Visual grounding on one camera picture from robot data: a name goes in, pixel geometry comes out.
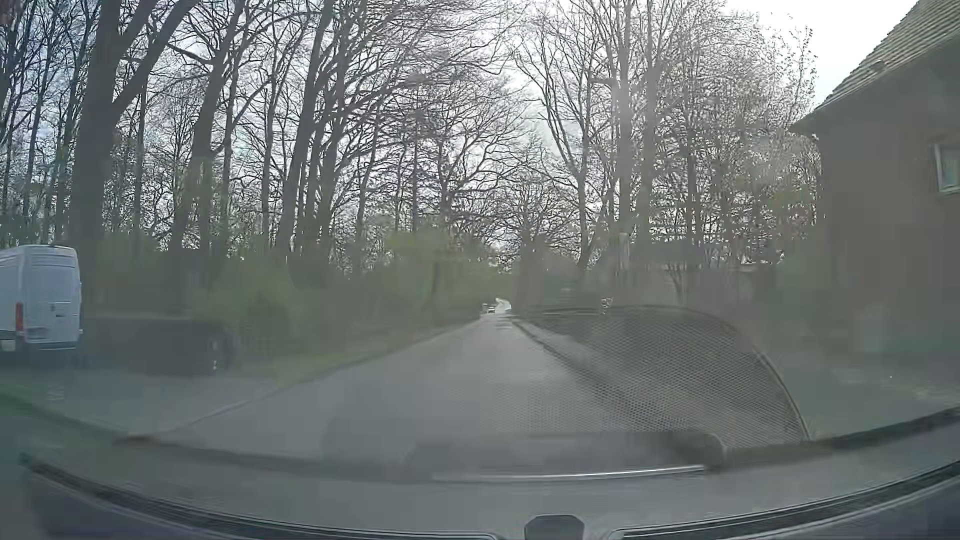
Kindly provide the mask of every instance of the van's rear door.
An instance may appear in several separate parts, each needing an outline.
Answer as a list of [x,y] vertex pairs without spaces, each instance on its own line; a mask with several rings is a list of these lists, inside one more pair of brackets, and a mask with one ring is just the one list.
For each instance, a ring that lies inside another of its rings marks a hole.
[[73,250],[36,248],[23,273],[24,331],[31,343],[75,343],[80,333],[80,270]]

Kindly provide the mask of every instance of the sky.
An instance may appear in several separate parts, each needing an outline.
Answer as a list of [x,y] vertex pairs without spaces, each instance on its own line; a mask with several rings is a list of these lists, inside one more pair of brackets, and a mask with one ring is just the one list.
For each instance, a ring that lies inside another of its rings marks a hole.
[[817,105],[910,11],[916,0],[729,0],[784,33],[810,27],[817,56]]

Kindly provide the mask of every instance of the roof tile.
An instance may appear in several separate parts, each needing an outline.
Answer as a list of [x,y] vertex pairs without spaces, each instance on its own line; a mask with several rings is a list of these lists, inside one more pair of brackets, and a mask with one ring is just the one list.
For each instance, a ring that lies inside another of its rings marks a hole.
[[960,0],[920,0],[812,114],[960,36]]

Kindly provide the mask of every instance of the wall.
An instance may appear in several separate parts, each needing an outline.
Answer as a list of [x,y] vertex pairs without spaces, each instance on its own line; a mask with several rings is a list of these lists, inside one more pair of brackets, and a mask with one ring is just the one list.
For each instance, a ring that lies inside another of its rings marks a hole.
[[960,193],[939,192],[933,144],[960,143],[960,85],[938,75],[957,72],[956,52],[888,74],[817,120],[836,282],[864,351],[952,332]]

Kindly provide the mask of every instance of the parked car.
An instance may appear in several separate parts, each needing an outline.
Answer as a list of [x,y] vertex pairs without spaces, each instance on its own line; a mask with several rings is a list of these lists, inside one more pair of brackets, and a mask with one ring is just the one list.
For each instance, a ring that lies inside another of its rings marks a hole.
[[26,245],[0,251],[0,352],[76,349],[81,300],[73,248]]

